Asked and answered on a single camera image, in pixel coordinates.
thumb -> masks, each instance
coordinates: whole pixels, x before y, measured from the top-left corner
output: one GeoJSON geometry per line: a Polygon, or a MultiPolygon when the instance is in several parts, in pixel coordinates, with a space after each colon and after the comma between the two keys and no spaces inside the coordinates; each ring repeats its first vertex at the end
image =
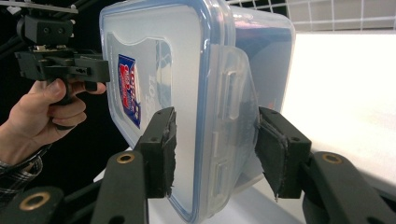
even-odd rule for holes
{"type": "Polygon", "coordinates": [[[66,95],[64,82],[57,78],[51,82],[43,91],[43,104],[51,105],[57,103],[66,95]]]}

black handle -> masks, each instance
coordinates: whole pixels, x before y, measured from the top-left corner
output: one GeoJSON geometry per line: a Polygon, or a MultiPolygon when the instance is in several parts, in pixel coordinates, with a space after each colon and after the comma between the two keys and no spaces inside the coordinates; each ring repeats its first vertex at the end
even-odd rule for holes
{"type": "MultiPolygon", "coordinates": [[[[59,78],[64,82],[64,85],[66,86],[66,94],[64,95],[64,98],[62,98],[61,101],[59,101],[53,105],[70,105],[72,103],[72,97],[70,94],[70,88],[69,88],[69,85],[67,82],[67,78],[65,78],[65,77],[59,77],[59,78]]],[[[51,82],[53,82],[55,80],[56,80],[56,78],[51,79],[48,81],[48,83],[50,84],[51,82]]],[[[76,127],[76,126],[62,126],[59,124],[55,124],[55,126],[58,130],[61,130],[61,131],[69,130],[69,129],[76,127]]]]}

shirt sleeve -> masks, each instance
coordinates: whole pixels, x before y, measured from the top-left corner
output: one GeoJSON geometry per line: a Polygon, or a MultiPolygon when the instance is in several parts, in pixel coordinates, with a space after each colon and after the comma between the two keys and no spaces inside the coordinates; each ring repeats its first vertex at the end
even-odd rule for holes
{"type": "MultiPolygon", "coordinates": [[[[9,167],[0,161],[0,171],[9,167]]],[[[24,188],[41,173],[43,162],[40,157],[35,160],[33,167],[29,172],[23,171],[23,168],[15,172],[10,172],[0,176],[0,211],[4,210],[9,202],[16,195],[23,192],[24,188]]]]}

blue label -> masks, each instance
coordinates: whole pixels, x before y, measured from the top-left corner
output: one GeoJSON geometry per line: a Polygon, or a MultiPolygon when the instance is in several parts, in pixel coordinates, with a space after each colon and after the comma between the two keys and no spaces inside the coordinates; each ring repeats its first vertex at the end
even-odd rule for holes
{"type": "Polygon", "coordinates": [[[120,98],[125,114],[140,128],[141,108],[137,75],[134,69],[135,60],[119,54],[120,98]]]}

clear plastic container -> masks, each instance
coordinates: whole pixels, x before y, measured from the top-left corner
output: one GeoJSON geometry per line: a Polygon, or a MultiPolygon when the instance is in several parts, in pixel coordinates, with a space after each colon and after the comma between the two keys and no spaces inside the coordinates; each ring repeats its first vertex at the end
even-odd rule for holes
{"type": "Polygon", "coordinates": [[[237,7],[231,11],[222,0],[146,0],[104,8],[100,29],[115,124],[133,147],[152,115],[173,106],[177,165],[170,202],[189,223],[213,216],[254,158],[258,105],[276,99],[273,108],[280,109],[293,39],[289,20],[237,7]],[[263,45],[249,51],[250,43],[238,42],[248,34],[270,41],[260,39],[263,45]],[[273,51],[273,44],[279,49],[273,51]],[[274,55],[265,56],[266,49],[274,55]],[[261,65],[272,66],[273,58],[286,60],[285,67],[264,77],[262,71],[271,70],[261,65]],[[257,67],[253,75],[251,65],[257,67]],[[278,81],[279,89],[270,91],[276,97],[257,95],[255,85],[278,81]]]}

